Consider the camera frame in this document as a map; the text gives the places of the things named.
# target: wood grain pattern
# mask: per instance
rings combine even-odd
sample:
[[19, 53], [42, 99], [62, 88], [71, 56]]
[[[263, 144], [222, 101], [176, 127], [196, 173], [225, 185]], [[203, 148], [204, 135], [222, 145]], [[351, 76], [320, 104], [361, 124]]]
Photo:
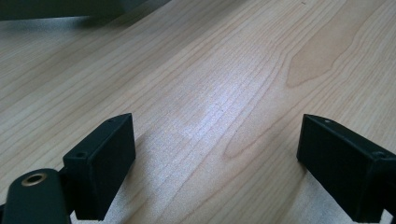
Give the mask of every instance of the wood grain pattern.
[[352, 223], [297, 162], [301, 121], [328, 117], [396, 152], [395, 12], [150, 0], [112, 21], [1, 21], [1, 202], [17, 176], [60, 169], [132, 112], [137, 160], [104, 223]]

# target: black object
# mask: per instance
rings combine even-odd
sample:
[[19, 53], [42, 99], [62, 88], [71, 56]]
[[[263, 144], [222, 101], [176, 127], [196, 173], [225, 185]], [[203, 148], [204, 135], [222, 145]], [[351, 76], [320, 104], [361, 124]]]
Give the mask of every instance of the black object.
[[2, 224], [103, 220], [135, 158], [132, 115], [108, 119], [64, 155], [64, 168], [22, 175], [9, 187]]
[[0, 21], [117, 16], [146, 0], [0, 0]]
[[304, 115], [297, 159], [357, 222], [396, 215], [396, 156], [333, 120]]

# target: light wood tabletop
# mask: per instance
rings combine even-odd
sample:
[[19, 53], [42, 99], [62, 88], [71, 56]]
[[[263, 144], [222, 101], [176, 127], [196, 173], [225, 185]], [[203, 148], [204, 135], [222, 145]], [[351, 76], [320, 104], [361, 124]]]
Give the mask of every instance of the light wood tabletop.
[[0, 21], [0, 203], [132, 113], [136, 161], [103, 223], [352, 223], [297, 162], [303, 114], [396, 152], [395, 71], [394, 0], [150, 0], [115, 19]]

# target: round metal insert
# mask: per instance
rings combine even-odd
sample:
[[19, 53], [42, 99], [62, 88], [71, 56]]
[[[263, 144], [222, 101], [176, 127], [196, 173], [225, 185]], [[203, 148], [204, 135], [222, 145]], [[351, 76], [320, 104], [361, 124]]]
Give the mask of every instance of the round metal insert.
[[28, 177], [22, 180], [22, 185], [25, 187], [31, 187], [33, 185], [43, 182], [46, 178], [47, 178], [47, 174], [44, 173], [29, 175]]

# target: circular hole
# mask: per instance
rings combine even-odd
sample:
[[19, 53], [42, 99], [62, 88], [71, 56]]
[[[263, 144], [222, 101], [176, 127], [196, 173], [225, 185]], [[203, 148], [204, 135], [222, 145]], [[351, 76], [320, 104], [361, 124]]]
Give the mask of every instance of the circular hole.
[[44, 173], [29, 175], [28, 177], [22, 180], [22, 185], [25, 187], [31, 187], [33, 185], [43, 182], [46, 178], [47, 175]]
[[375, 155], [375, 156], [377, 156], [378, 158], [381, 158], [381, 159], [386, 159], [388, 157], [388, 155], [385, 154], [382, 151], [373, 152], [373, 155]]
[[86, 152], [79, 152], [78, 154], [76, 154], [76, 157], [77, 158], [84, 158], [84, 157], [86, 157], [87, 156], [87, 153]]

